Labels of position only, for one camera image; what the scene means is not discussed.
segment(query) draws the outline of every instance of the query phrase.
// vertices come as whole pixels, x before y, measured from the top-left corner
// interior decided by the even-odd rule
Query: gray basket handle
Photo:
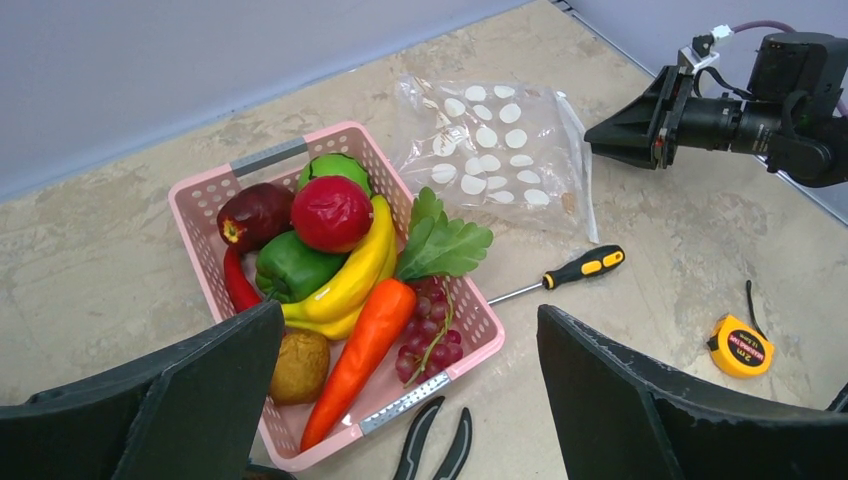
[[[359,422],[363,435],[382,427],[390,420],[400,416],[424,400],[432,397],[451,382],[447,372],[441,372],[418,386],[415,390],[386,405],[366,419]]]
[[[307,150],[306,140],[303,137],[293,138],[271,148],[234,160],[230,162],[230,168],[233,169],[233,174],[236,177],[241,177],[295,155],[300,155]]]

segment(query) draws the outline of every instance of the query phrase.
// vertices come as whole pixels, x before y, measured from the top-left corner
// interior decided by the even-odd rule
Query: yellow tape measure
[[[719,319],[707,340],[713,363],[724,373],[736,378],[751,378],[766,373],[774,356],[774,345],[766,339],[754,317],[750,280],[746,288],[754,328],[727,314]]]

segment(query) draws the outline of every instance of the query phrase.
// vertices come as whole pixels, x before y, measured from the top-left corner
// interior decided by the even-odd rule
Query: white wall
[[[674,64],[677,49],[717,25],[731,27],[753,20],[778,20],[796,30],[848,38],[846,0],[566,0],[577,16],[651,73]],[[764,35],[758,28],[736,35],[722,47],[719,70],[732,85],[746,88],[756,49]],[[843,82],[848,87],[848,80]],[[843,94],[848,101],[848,94]],[[848,184],[802,189],[848,223]]]
[[[0,1],[0,201],[525,2]]]

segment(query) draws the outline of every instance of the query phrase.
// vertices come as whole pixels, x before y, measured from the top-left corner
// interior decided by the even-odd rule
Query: marble countertop
[[[669,47],[674,61],[676,47]],[[591,126],[650,78],[544,0],[409,48],[0,205],[0,403],[24,401],[178,342],[212,324],[168,206],[177,181],[345,120],[390,146],[399,74],[519,81],[568,94]],[[462,406],[475,418],[467,478],[563,478],[538,367],[536,307],[557,305],[613,339],[719,385],[824,408],[848,381],[848,232],[747,156],[680,149],[665,171],[594,159],[603,242],[626,264],[604,281],[537,292],[495,311],[506,343],[446,391],[419,476],[435,472]],[[471,276],[489,298],[538,280],[565,250],[488,221],[490,258]],[[720,373],[704,349],[727,312],[759,321],[777,348],[757,379]],[[298,478],[388,478],[408,421],[397,421]],[[257,440],[253,457],[267,463]]]

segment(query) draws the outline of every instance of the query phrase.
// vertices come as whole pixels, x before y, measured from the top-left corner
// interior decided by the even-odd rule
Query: green apple
[[[371,185],[368,183],[368,172],[365,171],[356,159],[343,153],[329,153],[313,158],[312,161],[303,167],[303,172],[297,181],[297,191],[303,190],[303,187],[310,180],[330,175],[346,177],[362,187],[368,198],[371,198],[373,195]]]

